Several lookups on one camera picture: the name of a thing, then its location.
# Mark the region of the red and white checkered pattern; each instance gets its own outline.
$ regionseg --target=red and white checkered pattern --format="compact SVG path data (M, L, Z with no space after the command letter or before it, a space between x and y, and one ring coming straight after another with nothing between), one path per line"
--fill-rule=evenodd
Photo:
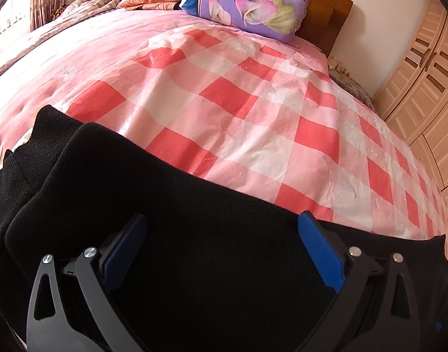
M71 82L59 76L67 65L58 65L3 114L17 115L20 102L22 111L50 103L192 175L295 213L448 239L448 210L424 166L323 67L308 67L276 41L196 20L137 43L89 79ZM12 122L12 145L33 123L30 113ZM0 122L0 142L4 128Z

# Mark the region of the pink checkered bedsheet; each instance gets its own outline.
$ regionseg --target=pink checkered bedsheet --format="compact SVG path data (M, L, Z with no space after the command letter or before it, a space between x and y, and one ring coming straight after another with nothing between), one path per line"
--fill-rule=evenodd
M182 12L95 19L97 38L6 98L0 154L52 104L295 213L409 239L445 233L448 258L448 210L436 184L382 120L331 81L314 47Z

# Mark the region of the purple floral pillow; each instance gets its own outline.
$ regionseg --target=purple floral pillow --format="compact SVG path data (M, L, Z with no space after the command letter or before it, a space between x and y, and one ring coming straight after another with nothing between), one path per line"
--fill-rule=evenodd
M281 42L291 42L306 15L307 0L182 0L193 16Z

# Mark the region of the wardrobe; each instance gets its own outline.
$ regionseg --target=wardrobe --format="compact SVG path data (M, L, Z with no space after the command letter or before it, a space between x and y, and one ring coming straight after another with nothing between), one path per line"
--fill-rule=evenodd
M439 0L427 1L408 48L373 105L448 203L448 14Z

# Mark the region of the metal screw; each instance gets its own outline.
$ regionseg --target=metal screw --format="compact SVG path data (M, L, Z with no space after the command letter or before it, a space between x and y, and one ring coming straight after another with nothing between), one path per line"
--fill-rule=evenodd
M97 254L97 249L94 247L88 247L84 250L84 257L86 258L92 258L94 255Z
M397 263L402 263L403 262L403 255L401 255L400 253L394 253L393 260L395 262L397 262Z
M353 257L358 257L362 254L361 249L356 246L351 246L348 251Z
M53 260L53 256L51 254L47 254L42 258L42 262L44 264L50 263Z

